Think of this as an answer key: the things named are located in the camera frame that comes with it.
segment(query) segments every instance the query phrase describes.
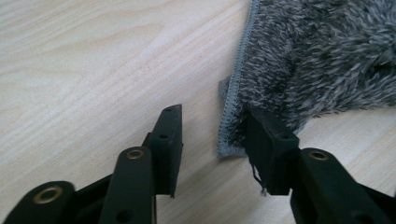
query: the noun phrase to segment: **gray cloth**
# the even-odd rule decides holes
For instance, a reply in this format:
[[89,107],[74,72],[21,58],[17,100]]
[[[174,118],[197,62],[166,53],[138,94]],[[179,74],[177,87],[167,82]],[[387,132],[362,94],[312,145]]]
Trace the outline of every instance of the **gray cloth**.
[[252,105],[295,133],[308,119],[396,106],[396,1],[253,0],[231,77],[219,84],[219,157],[244,156]]

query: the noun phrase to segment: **wood grain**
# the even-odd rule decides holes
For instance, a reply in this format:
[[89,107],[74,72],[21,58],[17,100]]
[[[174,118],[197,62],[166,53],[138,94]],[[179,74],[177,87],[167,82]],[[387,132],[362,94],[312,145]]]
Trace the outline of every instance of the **wood grain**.
[[[231,74],[249,1],[2,1],[0,220],[30,189],[77,189],[110,174],[160,111],[183,104],[177,197],[159,223],[293,223],[262,197],[247,159],[216,158],[218,82]],[[311,120],[302,147],[337,156],[360,182],[396,189],[395,109]]]

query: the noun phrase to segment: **light wood surface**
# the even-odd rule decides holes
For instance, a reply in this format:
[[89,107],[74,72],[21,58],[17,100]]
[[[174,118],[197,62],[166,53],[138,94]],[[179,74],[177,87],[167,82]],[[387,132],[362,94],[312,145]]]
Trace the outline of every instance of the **light wood surface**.
[[[161,110],[183,104],[176,198],[159,223],[294,223],[262,197],[248,160],[216,157],[218,82],[231,74],[249,1],[2,1],[0,220],[30,189],[112,173]],[[363,184],[396,190],[396,109],[312,119],[301,147],[332,152]]]

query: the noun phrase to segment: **gray towel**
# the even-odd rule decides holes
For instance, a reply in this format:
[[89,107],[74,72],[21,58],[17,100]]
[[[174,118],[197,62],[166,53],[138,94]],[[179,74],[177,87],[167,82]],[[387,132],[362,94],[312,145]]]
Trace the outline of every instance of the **gray towel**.
[[253,0],[233,74],[219,84],[219,157],[244,156],[258,106],[295,133],[312,117],[396,106],[396,1]]

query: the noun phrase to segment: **wooden table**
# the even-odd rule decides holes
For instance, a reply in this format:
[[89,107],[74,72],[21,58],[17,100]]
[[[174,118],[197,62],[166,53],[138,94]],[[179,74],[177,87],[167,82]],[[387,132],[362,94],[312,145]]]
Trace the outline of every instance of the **wooden table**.
[[[218,160],[218,82],[231,74],[249,1],[2,1],[0,220],[30,189],[112,173],[160,111],[183,104],[184,151],[159,223],[293,223],[248,160]],[[396,110],[312,119],[301,147],[333,153],[363,184],[396,189]]]

